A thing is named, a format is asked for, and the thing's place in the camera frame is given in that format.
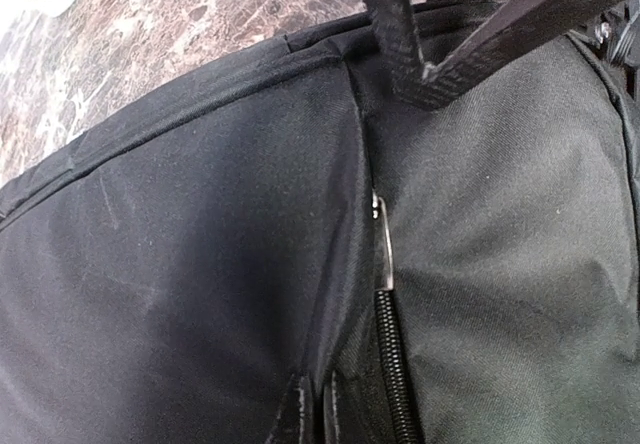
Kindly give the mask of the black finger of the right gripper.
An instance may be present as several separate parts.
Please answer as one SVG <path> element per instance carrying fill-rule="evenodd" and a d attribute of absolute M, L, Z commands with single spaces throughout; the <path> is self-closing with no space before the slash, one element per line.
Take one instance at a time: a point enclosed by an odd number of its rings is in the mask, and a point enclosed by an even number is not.
<path fill-rule="evenodd" d="M 394 81 L 399 97 L 427 110 L 443 108 L 512 61 L 622 0 L 509 0 L 440 63 L 420 56 Z"/>
<path fill-rule="evenodd" d="M 410 0 L 363 0 L 393 90 L 403 99 L 432 99 Z"/>

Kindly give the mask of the black student backpack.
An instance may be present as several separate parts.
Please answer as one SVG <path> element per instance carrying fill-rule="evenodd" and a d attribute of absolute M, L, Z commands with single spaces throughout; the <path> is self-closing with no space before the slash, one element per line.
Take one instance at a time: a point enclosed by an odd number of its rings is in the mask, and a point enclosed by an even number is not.
<path fill-rule="evenodd" d="M 635 443 L 639 110 L 573 35 L 450 106 L 366 18 L 156 89 L 1 192 L 5 443 Z"/>

